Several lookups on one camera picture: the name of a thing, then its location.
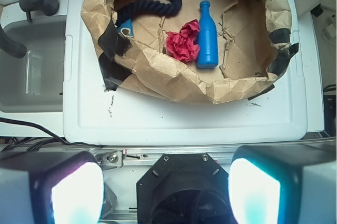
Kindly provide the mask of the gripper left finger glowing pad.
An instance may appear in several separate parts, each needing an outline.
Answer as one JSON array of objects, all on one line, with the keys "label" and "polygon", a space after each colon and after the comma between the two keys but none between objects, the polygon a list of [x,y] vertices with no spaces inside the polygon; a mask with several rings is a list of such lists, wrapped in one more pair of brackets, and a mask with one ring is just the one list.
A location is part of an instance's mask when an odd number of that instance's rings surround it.
[{"label": "gripper left finger glowing pad", "polygon": [[1,152],[1,223],[99,223],[103,198],[90,152]]}]

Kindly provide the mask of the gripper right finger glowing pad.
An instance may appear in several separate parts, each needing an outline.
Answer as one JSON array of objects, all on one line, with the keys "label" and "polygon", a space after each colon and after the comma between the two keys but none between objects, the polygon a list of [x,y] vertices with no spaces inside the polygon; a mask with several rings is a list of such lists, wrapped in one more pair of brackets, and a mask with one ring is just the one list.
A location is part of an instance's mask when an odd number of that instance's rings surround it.
[{"label": "gripper right finger glowing pad", "polygon": [[238,223],[336,223],[336,145],[243,145],[229,170]]}]

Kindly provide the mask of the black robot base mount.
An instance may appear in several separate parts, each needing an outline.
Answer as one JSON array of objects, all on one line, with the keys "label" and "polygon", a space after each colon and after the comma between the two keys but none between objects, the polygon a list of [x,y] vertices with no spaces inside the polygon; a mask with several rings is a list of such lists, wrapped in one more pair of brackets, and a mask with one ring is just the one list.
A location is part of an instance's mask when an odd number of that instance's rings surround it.
[{"label": "black robot base mount", "polygon": [[136,184],[138,223],[235,223],[229,174],[207,153],[164,154]]}]

